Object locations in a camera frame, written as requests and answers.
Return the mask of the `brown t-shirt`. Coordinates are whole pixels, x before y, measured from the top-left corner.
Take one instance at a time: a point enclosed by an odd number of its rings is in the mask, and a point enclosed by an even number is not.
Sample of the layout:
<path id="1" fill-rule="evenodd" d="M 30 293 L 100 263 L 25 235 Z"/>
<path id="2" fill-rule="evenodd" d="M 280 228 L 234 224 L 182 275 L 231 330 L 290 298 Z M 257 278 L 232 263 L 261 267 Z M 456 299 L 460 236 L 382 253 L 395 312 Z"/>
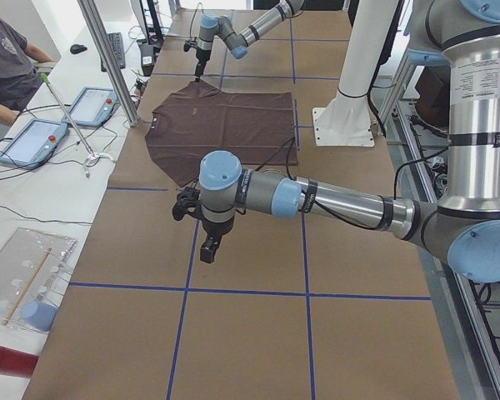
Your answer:
<path id="1" fill-rule="evenodd" d="M 205 155 L 226 150 L 244 165 L 296 165 L 289 92 L 223 92 L 190 82 L 152 111 L 145 137 L 150 158 L 178 186 L 198 176 Z"/>

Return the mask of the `black box white label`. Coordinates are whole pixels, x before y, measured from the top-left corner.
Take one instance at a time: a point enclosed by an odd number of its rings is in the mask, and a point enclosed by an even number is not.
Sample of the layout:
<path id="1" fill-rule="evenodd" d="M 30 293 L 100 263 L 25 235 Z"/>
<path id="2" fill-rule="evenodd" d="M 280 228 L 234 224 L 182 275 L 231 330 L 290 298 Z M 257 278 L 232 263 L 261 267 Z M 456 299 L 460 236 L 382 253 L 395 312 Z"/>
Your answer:
<path id="1" fill-rule="evenodd" d="M 145 77 L 150 77 L 153 73 L 155 66 L 155 51 L 154 46 L 143 43 L 139 46 L 141 54 L 141 69 L 142 75 Z"/>

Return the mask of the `black keyboard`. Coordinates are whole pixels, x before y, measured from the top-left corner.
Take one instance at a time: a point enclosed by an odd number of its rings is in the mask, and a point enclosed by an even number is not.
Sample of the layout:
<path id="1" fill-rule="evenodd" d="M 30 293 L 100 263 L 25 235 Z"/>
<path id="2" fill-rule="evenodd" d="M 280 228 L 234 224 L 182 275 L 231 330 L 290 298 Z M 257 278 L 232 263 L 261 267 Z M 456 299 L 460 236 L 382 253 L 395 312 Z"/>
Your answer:
<path id="1" fill-rule="evenodd" d="M 117 65 L 121 69 L 124 69 L 126 67 L 126 59 L 122 34 L 120 32 L 110 32 L 107 34 L 107 40 L 117 61 Z"/>

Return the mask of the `far blue teach pendant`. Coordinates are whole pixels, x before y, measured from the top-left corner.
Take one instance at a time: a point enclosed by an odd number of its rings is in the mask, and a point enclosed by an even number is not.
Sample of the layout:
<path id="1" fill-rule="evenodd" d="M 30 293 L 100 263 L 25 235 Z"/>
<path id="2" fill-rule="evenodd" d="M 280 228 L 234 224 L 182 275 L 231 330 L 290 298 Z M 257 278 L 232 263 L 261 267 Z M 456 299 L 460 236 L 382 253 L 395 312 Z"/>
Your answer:
<path id="1" fill-rule="evenodd" d="M 98 128 L 113 114 L 118 96 L 113 89 L 84 87 L 68 112 L 79 127 Z"/>

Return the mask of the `blue teach pendant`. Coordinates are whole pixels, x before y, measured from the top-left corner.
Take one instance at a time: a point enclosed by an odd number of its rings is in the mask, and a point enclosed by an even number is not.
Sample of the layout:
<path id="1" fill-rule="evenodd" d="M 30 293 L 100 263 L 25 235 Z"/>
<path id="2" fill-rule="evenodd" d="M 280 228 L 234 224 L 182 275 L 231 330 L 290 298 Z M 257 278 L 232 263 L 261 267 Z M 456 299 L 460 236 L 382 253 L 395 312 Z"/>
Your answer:
<path id="1" fill-rule="evenodd" d="M 68 112 L 79 127 L 98 128 L 113 114 L 118 96 L 113 89 L 84 87 Z"/>
<path id="2" fill-rule="evenodd" d="M 34 169 L 49 159 L 67 134 L 65 122 L 34 118 L 0 151 L 0 163 Z"/>

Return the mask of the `black computer mouse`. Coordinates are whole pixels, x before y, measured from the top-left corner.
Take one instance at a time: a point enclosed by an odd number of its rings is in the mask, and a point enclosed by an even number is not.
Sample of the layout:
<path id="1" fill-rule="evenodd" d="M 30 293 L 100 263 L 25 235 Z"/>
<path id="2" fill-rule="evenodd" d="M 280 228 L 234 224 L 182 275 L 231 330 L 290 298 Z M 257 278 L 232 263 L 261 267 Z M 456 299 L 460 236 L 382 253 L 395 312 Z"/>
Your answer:
<path id="1" fill-rule="evenodd" d="M 79 54 L 79 53 L 83 53 L 85 51 L 87 51 L 88 48 L 82 44 L 78 44 L 78 43 L 74 43 L 70 48 L 69 48 L 69 51 L 71 54 Z"/>

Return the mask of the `silver rod green tip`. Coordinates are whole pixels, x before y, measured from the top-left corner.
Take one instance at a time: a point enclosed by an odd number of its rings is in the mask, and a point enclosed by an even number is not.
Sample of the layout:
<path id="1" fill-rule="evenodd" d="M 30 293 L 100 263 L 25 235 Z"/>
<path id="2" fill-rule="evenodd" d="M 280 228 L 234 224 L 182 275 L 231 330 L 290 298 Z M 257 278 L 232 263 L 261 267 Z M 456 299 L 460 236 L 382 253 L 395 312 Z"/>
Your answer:
<path id="1" fill-rule="evenodd" d="M 108 159 L 112 163 L 115 163 L 116 160 L 110 154 L 105 153 L 105 152 L 95 152 L 93 150 L 93 148 L 88 143 L 87 139 L 84 137 L 81 129 L 79 128 L 79 126 L 76 124 L 76 122 L 73 120 L 72 116 L 70 115 L 68 108 L 65 106 L 62 99 L 59 97 L 59 95 L 56 92 L 56 90 L 54 89 L 53 85 L 50 83 L 48 76 L 45 73 L 42 73 L 41 78 L 42 78 L 43 82 L 46 84 L 50 93 L 55 98 L 59 107 L 62 109 L 64 116 L 66 117 L 68 123 L 72 126 L 73 130 L 78 135 L 81 143 L 83 144 L 83 146 L 87 150 L 87 157 L 84 160 L 84 162 L 82 163 L 82 168 L 83 168 L 83 171 L 85 172 L 86 178 L 90 178 L 90 176 L 91 176 L 90 168 L 95 166 L 100 159 Z"/>

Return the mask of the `light blue cup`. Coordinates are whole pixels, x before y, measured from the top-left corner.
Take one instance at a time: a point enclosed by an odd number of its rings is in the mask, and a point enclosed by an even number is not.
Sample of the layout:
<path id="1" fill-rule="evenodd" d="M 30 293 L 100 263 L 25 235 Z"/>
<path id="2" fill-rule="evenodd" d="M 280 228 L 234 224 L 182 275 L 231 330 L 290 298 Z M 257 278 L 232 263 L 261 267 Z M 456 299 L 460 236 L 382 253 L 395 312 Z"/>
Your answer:
<path id="1" fill-rule="evenodd" d="M 50 331 L 57 313 L 55 306 L 40 301 L 27 302 L 21 308 L 22 319 L 43 332 Z"/>

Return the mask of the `near blue teach pendant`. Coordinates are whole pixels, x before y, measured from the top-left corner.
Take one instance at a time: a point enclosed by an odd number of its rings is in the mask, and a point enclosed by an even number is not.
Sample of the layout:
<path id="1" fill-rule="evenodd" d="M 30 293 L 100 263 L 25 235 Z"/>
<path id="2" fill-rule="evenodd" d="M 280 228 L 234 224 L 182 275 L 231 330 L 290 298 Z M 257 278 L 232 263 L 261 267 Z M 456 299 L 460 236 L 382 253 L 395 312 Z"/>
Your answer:
<path id="1" fill-rule="evenodd" d="M 67 134 L 65 122 L 34 118 L 0 151 L 0 163 L 34 169 L 49 159 Z"/>

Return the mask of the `clear plastic bag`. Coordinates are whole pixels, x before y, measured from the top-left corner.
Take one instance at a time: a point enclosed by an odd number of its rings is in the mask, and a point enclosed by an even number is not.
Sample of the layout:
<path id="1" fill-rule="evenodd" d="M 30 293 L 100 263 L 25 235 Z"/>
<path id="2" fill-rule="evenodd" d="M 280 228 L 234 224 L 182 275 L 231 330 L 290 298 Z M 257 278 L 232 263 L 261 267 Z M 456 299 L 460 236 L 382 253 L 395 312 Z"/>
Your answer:
<path id="1" fill-rule="evenodd" d="M 58 307 L 73 274 L 68 264 L 77 240 L 72 237 L 19 228 L 0 250 L 0 323 L 8 315 L 18 293 L 43 257 L 46 248 L 51 254 L 32 282 L 9 324 L 27 326 L 21 308 L 31 301 Z"/>

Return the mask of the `person in grey shirt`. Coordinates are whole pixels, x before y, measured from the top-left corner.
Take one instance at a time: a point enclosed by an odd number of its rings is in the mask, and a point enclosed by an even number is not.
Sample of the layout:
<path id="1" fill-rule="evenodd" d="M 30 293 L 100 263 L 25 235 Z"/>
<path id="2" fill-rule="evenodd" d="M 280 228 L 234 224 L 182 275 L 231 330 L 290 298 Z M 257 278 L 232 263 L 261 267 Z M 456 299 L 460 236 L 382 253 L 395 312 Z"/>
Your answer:
<path id="1" fill-rule="evenodd" d="M 42 49 L 0 18 L 0 122 L 13 125 L 43 80 L 33 66 L 50 63 Z"/>

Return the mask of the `wooden stick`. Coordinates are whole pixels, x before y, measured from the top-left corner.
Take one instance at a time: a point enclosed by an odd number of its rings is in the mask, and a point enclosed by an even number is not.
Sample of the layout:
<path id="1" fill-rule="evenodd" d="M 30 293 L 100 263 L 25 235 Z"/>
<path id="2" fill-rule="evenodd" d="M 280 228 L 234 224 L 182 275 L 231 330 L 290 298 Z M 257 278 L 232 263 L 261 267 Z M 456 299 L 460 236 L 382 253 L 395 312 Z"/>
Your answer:
<path id="1" fill-rule="evenodd" d="M 48 247 L 43 251 L 43 256 L 42 256 L 41 261 L 37 264 L 36 267 L 34 267 L 32 269 L 31 275 L 29 276 L 29 278 L 25 282 L 24 286 L 22 287 L 22 290 L 18 293 L 18 296 L 17 296 L 14 304 L 12 305 L 11 310 L 8 312 L 8 315 L 3 319 L 3 322 L 2 322 L 3 326 L 7 326 L 9 324 L 9 322 L 11 321 L 18 306 L 20 305 L 21 301 L 25 297 L 26 293 L 28 292 L 28 289 L 31 287 L 34 279 L 38 275 L 38 273 L 41 270 L 41 268 L 43 267 L 44 263 L 47 261 L 48 256 L 51 254 L 52 250 L 53 249 L 51 247 Z"/>

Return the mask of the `red cylinder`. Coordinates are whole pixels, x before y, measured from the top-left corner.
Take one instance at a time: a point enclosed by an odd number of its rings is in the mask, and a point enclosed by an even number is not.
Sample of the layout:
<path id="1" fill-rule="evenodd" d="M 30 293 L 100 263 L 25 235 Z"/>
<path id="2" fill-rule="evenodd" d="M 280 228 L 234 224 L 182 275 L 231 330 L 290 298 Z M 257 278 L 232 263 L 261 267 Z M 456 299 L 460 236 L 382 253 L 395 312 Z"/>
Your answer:
<path id="1" fill-rule="evenodd" d="M 0 346 L 0 374 L 30 378 L 38 363 L 38 355 Z"/>

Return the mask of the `aluminium frame post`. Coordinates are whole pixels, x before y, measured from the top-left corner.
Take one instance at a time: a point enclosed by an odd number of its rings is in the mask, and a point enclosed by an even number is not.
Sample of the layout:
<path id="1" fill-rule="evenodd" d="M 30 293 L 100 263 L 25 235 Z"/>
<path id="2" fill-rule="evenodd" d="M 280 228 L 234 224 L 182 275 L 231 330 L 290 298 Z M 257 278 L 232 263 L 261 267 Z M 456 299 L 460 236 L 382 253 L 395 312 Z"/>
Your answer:
<path id="1" fill-rule="evenodd" d="M 93 0 L 78 0 L 77 3 L 80 7 L 98 54 L 105 65 L 112 87 L 117 94 L 123 111 L 125 112 L 127 121 L 131 127 L 135 127 L 138 125 L 140 118 L 133 100 L 131 99 L 128 86 L 125 83 L 121 69 L 118 66 L 117 59 L 113 54 L 103 20 L 95 2 Z"/>

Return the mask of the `aluminium side frame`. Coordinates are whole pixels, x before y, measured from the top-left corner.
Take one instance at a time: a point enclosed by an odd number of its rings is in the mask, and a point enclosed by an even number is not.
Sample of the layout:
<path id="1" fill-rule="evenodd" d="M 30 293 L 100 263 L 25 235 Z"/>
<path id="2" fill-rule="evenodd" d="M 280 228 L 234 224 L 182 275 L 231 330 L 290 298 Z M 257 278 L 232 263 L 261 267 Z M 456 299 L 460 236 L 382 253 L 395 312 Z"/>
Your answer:
<path id="1" fill-rule="evenodd" d="M 410 240 L 466 294 L 500 282 L 500 36 L 450 47 L 436 62 L 450 65 L 448 186 L 417 207 Z"/>

